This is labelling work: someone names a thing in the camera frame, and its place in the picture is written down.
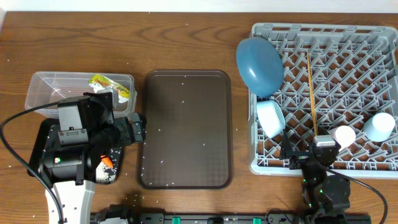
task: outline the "white cup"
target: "white cup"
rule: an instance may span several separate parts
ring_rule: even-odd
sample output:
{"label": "white cup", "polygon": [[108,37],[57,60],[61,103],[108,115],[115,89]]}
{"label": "white cup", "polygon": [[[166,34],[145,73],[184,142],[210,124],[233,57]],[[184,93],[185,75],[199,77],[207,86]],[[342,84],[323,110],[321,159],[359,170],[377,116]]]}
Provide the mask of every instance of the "white cup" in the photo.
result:
{"label": "white cup", "polygon": [[390,114],[377,113],[365,122],[363,132],[368,139],[375,142],[382,142],[390,137],[395,125],[396,121]]}
{"label": "white cup", "polygon": [[258,102],[257,115],[262,129],[270,138],[277,136],[286,126],[284,114],[273,100]]}
{"label": "white cup", "polygon": [[329,134],[340,144],[341,149],[339,151],[354,143],[356,138],[354,129],[345,125],[329,130]]}

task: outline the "yellow snack package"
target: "yellow snack package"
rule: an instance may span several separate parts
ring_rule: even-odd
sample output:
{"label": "yellow snack package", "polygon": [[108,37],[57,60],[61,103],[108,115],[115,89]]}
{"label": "yellow snack package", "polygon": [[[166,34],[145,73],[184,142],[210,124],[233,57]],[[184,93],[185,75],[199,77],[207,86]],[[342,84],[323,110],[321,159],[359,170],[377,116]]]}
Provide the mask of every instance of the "yellow snack package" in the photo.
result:
{"label": "yellow snack package", "polygon": [[94,92],[96,93],[98,90],[104,90],[107,88],[113,88],[118,91],[119,93],[119,103],[125,103],[129,101],[129,94],[130,91],[118,84],[117,82],[106,78],[100,74],[94,74],[89,80],[88,80],[89,86],[94,88]]}

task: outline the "blue plate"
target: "blue plate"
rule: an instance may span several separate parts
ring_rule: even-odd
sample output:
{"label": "blue plate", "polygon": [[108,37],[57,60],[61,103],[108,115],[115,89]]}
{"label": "blue plate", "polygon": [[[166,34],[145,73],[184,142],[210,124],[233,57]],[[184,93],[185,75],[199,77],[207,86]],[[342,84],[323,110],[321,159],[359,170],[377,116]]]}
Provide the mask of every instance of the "blue plate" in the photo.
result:
{"label": "blue plate", "polygon": [[236,63],[244,83],[257,96],[271,96],[282,86],[282,60],[266,39],[251,37],[242,40],[236,49]]}

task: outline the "wooden chopstick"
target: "wooden chopstick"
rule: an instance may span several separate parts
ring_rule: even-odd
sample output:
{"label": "wooden chopstick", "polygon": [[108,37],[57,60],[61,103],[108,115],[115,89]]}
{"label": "wooden chopstick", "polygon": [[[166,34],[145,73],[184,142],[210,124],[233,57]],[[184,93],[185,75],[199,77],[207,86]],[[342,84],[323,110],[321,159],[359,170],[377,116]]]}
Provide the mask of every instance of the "wooden chopstick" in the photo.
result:
{"label": "wooden chopstick", "polygon": [[311,101],[311,115],[313,120],[313,132],[315,133],[315,136],[317,136],[318,135],[317,113],[315,111],[315,99],[313,97],[310,54],[307,54],[307,67],[308,67],[308,84],[310,85],[310,101]]}

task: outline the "clear plastic container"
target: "clear plastic container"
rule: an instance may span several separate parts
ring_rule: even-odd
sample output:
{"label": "clear plastic container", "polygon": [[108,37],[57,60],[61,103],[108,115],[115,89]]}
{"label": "clear plastic container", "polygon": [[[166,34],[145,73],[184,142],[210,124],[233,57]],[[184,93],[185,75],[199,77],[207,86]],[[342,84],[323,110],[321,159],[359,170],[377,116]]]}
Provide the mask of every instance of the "clear plastic container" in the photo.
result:
{"label": "clear plastic container", "polygon": [[[25,109],[28,110],[68,97],[81,96],[85,92],[94,93],[94,89],[88,84],[88,80],[94,74],[110,78],[130,90],[129,101],[120,103],[119,107],[113,109],[115,118],[127,116],[134,111],[137,92],[134,88],[134,79],[132,76],[84,72],[36,72],[30,81]],[[58,118],[57,106],[40,109],[36,112],[47,118]]]}

